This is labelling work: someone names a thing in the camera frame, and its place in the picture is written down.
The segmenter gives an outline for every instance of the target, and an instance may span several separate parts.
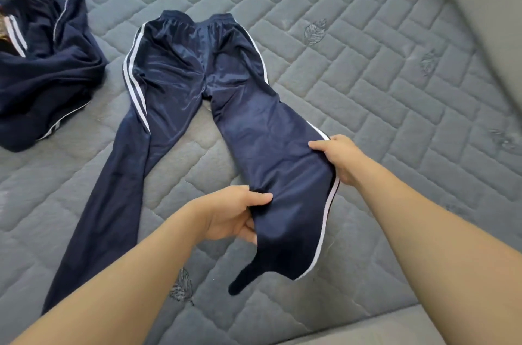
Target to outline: mattress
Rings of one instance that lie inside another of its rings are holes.
[[[122,60],[164,9],[231,12],[256,41],[281,100],[426,197],[522,251],[522,131],[452,0],[86,0],[108,60],[104,85],[54,135],[0,150],[0,343],[39,314],[129,109]],[[139,239],[188,200],[242,183],[203,105],[146,179]],[[314,270],[227,288],[253,258],[241,240],[203,242],[147,344],[268,345],[417,303],[368,207],[341,186]]]

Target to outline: hand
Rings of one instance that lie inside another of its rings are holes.
[[[339,179],[349,186],[355,186],[352,174],[355,163],[368,159],[348,137],[342,134],[332,136],[330,140],[310,141],[312,150],[323,151],[326,158],[335,166]]]
[[[257,244],[249,206],[269,203],[272,194],[252,192],[248,186],[230,186],[192,201],[205,220],[203,239],[238,236]]]

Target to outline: forearm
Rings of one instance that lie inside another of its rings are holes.
[[[447,343],[520,343],[522,255],[369,158],[353,168],[357,190]]]
[[[202,225],[187,204],[13,344],[142,344]]]

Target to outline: quilted stitching pattern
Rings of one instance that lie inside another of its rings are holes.
[[[136,27],[165,8],[196,20],[231,12],[258,43],[282,101],[522,250],[520,122],[450,0],[86,1],[112,62],[105,84],[49,140],[18,154],[0,150],[1,343],[38,317],[129,107],[123,55]],[[323,39],[307,46],[304,30],[322,19]],[[186,201],[231,183],[241,179],[203,106],[146,179],[139,238]],[[240,241],[199,245],[186,264],[194,305],[168,298],[147,343],[265,345],[416,302],[368,207],[348,187],[334,200],[313,273],[298,282],[269,273],[229,297],[226,286],[254,253]]]

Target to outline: pant leg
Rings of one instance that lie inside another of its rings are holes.
[[[131,107],[62,258],[43,314],[136,245],[144,178],[183,135],[201,104],[203,73],[188,33],[185,25],[163,18],[136,33],[123,63]],[[180,50],[184,42],[188,45]]]
[[[297,279],[313,268],[339,180],[323,153],[307,145],[327,136],[279,100],[248,33],[222,27],[207,74],[214,120],[251,190],[274,195],[251,208],[257,254],[231,284],[234,295],[263,272]]]

